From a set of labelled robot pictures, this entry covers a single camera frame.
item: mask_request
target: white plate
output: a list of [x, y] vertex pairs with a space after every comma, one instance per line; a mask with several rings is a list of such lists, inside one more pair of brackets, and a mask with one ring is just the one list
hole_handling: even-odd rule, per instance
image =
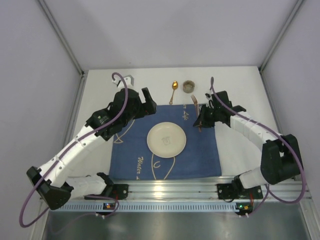
[[173, 158], [186, 146], [187, 137], [184, 130], [173, 122], [161, 122], [148, 133], [146, 143], [151, 152], [161, 158]]

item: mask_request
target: table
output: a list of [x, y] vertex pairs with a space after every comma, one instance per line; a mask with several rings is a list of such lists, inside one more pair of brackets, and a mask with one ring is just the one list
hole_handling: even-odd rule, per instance
[[[184, 93], [182, 83], [192, 80], [199, 103], [206, 103], [205, 93], [210, 89], [210, 78], [214, 77], [214, 89], [227, 91], [232, 104], [241, 105], [257, 121], [277, 131], [274, 116], [256, 66], [237, 67], [178, 67], [90, 70], [86, 79], [74, 134], [85, 124], [91, 114], [105, 108], [113, 101], [119, 90], [112, 84], [111, 75], [118, 72], [134, 77], [134, 89], [144, 99], [141, 89], [148, 87], [158, 105], [168, 105], [172, 95], [172, 82], [178, 81], [173, 104], [192, 104], [191, 94]], [[223, 176], [235, 176], [260, 165], [261, 152], [240, 133], [222, 123], [215, 126], [217, 148]], [[72, 173], [72, 177], [83, 177], [97, 172], [109, 173], [113, 141], [109, 140], [87, 156]]]

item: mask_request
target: blue cloth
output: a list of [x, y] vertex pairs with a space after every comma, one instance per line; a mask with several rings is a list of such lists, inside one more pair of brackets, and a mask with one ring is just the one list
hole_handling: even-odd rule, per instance
[[[193, 123], [196, 108], [188, 105], [160, 105], [156, 114], [131, 121], [113, 137], [110, 177], [122, 180], [190, 179], [221, 176], [214, 128]], [[179, 125], [185, 132], [186, 145], [175, 158], [153, 155], [147, 145], [150, 129], [162, 122]]]

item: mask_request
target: white partition panel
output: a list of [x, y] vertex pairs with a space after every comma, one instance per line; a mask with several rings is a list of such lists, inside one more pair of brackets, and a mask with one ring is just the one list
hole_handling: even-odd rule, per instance
[[296, 0], [46, 0], [85, 70], [259, 66]]
[[[80, 78], [36, 1], [2, 1], [0, 32], [0, 233], [26, 240], [32, 228], [19, 226], [32, 189], [26, 171], [61, 149]], [[38, 209], [36, 193], [24, 222]]]
[[284, 133], [299, 142], [305, 174], [320, 211], [320, 1], [307, 0], [264, 76]]

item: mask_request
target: purple cable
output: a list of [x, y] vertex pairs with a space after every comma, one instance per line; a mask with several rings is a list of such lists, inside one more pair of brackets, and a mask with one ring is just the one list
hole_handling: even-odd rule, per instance
[[[109, 213], [108, 215], [105, 215], [105, 217], [110, 217], [112, 215], [114, 215], [116, 213], [116, 211], [118, 210], [119, 208], [119, 201], [117, 199], [114, 199], [114, 198], [111, 198], [111, 197], [107, 197], [107, 196], [95, 196], [95, 195], [87, 195], [87, 197], [90, 197], [90, 198], [94, 198], [94, 199], [106, 199], [106, 200], [112, 200], [116, 203], [116, 207], [114, 208], [114, 210]], [[74, 224], [76, 221], [78, 221], [79, 219], [81, 219], [82, 217], [85, 217], [85, 216], [90, 216], [90, 215], [96, 215], [96, 213], [93, 213], [93, 212], [87, 212], [87, 213], [84, 213], [80, 216], [77, 216], [75, 219], [71, 220], [67, 225], [65, 225], [63, 228], [61, 228], [60, 230], [58, 231], [54, 231], [53, 228], [52, 228], [52, 223], [50, 222], [50, 219], [48, 220], [48, 225], [49, 225], [49, 229], [50, 229], [50, 232], [52, 232], [54, 235], [58, 235], [60, 234], [61, 232], [63, 232], [66, 228], [70, 227], [72, 224]]]
[[260, 208], [260, 206], [262, 205], [262, 203], [267, 199], [267, 196], [268, 196], [268, 193], [270, 193], [275, 199], [277, 199], [278, 201], [280, 201], [281, 203], [285, 203], [285, 204], [296, 204], [298, 202], [301, 201], [301, 199], [304, 197], [305, 195], [305, 191], [306, 191], [306, 185], [307, 185], [307, 181], [306, 181], [306, 175], [305, 175], [305, 172], [304, 172], [304, 169], [299, 161], [299, 158], [297, 156], [297, 154], [295, 153], [295, 151], [293, 150], [293, 148], [279, 135], [277, 134], [274, 130], [272, 130], [271, 128], [269, 128], [268, 126], [260, 123], [260, 122], [257, 122], [255, 120], [252, 120], [246, 116], [243, 116], [239, 113], [237, 113], [236, 111], [232, 110], [231, 108], [229, 108], [227, 105], [224, 104], [224, 102], [218, 97], [217, 93], [215, 92], [215, 89], [214, 89], [214, 77], [212, 76], [211, 77], [211, 90], [215, 96], [215, 98], [219, 101], [219, 103], [221, 103], [222, 106], [224, 106], [229, 112], [233, 113], [234, 115], [237, 115], [249, 122], [252, 122], [254, 124], [257, 124], [259, 125], [260, 127], [266, 129], [267, 131], [269, 131], [270, 133], [272, 133], [275, 137], [277, 137], [288, 149], [289, 151], [291, 152], [291, 154], [293, 155], [293, 158], [294, 160], [296, 161], [296, 164], [298, 165], [298, 168], [299, 168], [299, 171], [300, 171], [300, 174], [301, 174], [301, 181], [302, 181], [302, 189], [301, 189], [301, 192], [300, 192], [300, 195], [297, 197], [296, 200], [294, 201], [286, 201], [286, 200], [283, 200], [279, 197], [277, 197], [273, 192], [270, 191], [269, 189], [269, 186], [268, 184], [265, 185], [266, 187], [266, 195], [264, 196], [262, 202], [259, 204], [259, 206], [257, 208]]
[[[125, 79], [123, 78], [122, 75], [120, 75], [117, 72], [112, 73], [112, 79], [115, 80], [115, 75], [117, 75], [118, 77], [120, 77], [121, 81], [123, 82], [124, 85], [124, 93], [125, 93], [125, 98], [124, 98], [124, 103], [123, 106], [121, 108], [121, 110], [119, 111], [119, 113], [110, 121], [108, 121], [106, 124], [86, 133], [85, 135], [81, 136], [78, 141], [81, 141], [83, 139], [85, 139], [86, 137], [88, 137], [91, 134], [96, 133], [97, 131], [100, 131], [101, 129], [104, 129], [105, 127], [109, 126], [110, 124], [112, 124], [113, 122], [115, 122], [120, 116], [121, 114], [124, 112], [126, 106], [127, 106], [127, 102], [128, 102], [128, 87], [126, 84]], [[70, 144], [69, 147], [67, 147], [62, 153], [61, 155], [58, 157], [60, 160], [66, 155], [66, 153], [72, 149], [75, 145], [77, 144], [76, 141], [74, 141], [72, 144]], [[20, 211], [20, 215], [19, 215], [19, 224], [22, 228], [28, 228], [30, 227], [32, 224], [34, 224], [39, 218], [41, 218], [48, 210], [49, 207], [47, 207], [42, 213], [40, 213], [39, 216], [37, 216], [32, 222], [28, 223], [28, 224], [24, 224], [23, 218], [24, 218], [24, 213], [26, 210], [26, 206], [28, 204], [28, 202], [30, 201], [32, 195], [34, 194], [34, 192], [37, 190], [37, 188], [39, 187], [39, 185], [41, 184], [41, 182], [47, 177], [47, 175], [55, 168], [55, 166], [59, 163], [59, 161], [55, 161], [52, 166], [48, 169], [48, 171], [45, 172], [45, 174], [39, 179], [39, 181], [34, 185], [34, 187], [32, 188], [31, 192], [28, 194], [28, 196], [26, 197], [21, 211]]]

